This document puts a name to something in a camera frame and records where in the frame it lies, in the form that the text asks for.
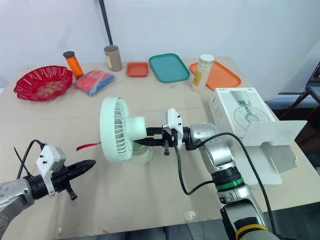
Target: table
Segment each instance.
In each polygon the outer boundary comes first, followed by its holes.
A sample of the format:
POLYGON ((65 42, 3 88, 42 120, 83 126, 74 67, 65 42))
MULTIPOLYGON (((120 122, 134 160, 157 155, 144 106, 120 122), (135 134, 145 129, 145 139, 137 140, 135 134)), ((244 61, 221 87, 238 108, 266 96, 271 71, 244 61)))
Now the table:
MULTIPOLYGON (((241 87, 251 87, 230 57, 216 60, 241 78, 241 87)), ((186 66, 196 61, 183 59, 186 66)), ((84 72, 109 72, 106 63, 81 66, 84 72)), ((37 200, 12 221, 4 240, 59 239, 176 225, 188 222, 188 211, 196 213, 193 221, 221 218, 221 204, 213 185, 206 185, 191 196, 183 193, 173 150, 170 156, 164 156, 164 149, 155 147, 153 159, 145 166, 129 161, 109 163, 99 145, 76 151, 77 146, 100 141, 100 106, 105 97, 124 98, 133 116, 145 117, 147 127, 160 127, 169 108, 180 113, 185 126, 213 121, 208 107, 212 91, 192 91, 192 74, 186 81, 161 83, 152 72, 146 78, 126 77, 125 67, 126 63, 122 71, 114 72, 118 82, 94 97, 71 88, 52 101, 25 101, 13 93, 15 82, 0 95, 0 182, 17 176, 20 163, 13 146, 23 155, 32 139, 61 147, 67 156, 66 165, 85 159, 97 161, 90 171, 71 181, 78 199, 71 201, 63 191, 54 198, 37 200)), ((33 69, 24 68, 16 79, 33 69)), ((318 174, 299 147, 295 143, 291 147, 297 167, 281 174, 282 185, 267 190, 273 210, 320 201, 318 174)), ((35 162, 39 153, 39 148, 34 147, 27 158, 26 166, 32 174, 37 174, 35 162)), ((181 150, 180 154, 189 190, 211 179, 198 151, 181 150)), ((252 192, 266 211, 261 191, 252 192)))

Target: red tag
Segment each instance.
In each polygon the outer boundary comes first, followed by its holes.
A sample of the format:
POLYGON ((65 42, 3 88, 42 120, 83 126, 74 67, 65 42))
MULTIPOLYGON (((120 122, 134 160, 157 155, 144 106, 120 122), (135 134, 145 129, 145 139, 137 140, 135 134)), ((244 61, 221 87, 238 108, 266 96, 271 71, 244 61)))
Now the red tag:
POLYGON ((76 151, 79 151, 81 149, 84 149, 84 148, 88 148, 88 147, 92 147, 92 146, 95 146, 95 145, 98 145, 100 144, 101 142, 98 142, 98 143, 88 143, 88 144, 85 144, 85 145, 82 145, 82 146, 78 146, 76 148, 76 151))

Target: fan box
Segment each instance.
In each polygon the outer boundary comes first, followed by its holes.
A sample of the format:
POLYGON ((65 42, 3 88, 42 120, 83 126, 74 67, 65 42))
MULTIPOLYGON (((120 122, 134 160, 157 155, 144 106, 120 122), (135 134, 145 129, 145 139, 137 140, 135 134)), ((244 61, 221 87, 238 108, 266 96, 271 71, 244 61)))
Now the fan box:
MULTIPOLYGON (((238 136, 264 185, 282 184, 280 173, 296 167, 292 144, 307 121, 275 119, 254 87, 216 88, 209 102, 214 124, 221 133, 238 136)), ((244 180, 251 186, 258 181, 234 138, 228 142, 244 180)))

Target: orange tray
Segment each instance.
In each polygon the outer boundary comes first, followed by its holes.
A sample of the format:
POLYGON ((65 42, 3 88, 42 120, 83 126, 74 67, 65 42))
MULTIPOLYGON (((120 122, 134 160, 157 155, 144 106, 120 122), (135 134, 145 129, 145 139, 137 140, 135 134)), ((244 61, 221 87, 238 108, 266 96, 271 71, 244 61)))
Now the orange tray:
POLYGON ((149 64, 147 62, 129 62, 126 66, 126 74, 132 78, 148 76, 149 64))
MULTIPOLYGON (((198 63, 190 66, 190 72, 195 74, 198 63)), ((241 79, 232 71, 221 65, 217 61, 213 62, 211 71, 206 82, 206 86, 214 91, 216 88, 234 88, 241 84, 241 79)))

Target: fan grille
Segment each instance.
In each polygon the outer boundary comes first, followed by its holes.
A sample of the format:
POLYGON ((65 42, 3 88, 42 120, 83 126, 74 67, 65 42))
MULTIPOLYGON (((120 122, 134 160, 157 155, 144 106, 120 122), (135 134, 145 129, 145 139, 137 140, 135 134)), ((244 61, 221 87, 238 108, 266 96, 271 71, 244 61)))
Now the fan grille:
POLYGON ((117 101, 114 109, 114 131, 115 144, 118 157, 121 160, 127 159, 129 153, 127 149, 127 135, 125 131, 125 116, 123 115, 123 105, 117 101))

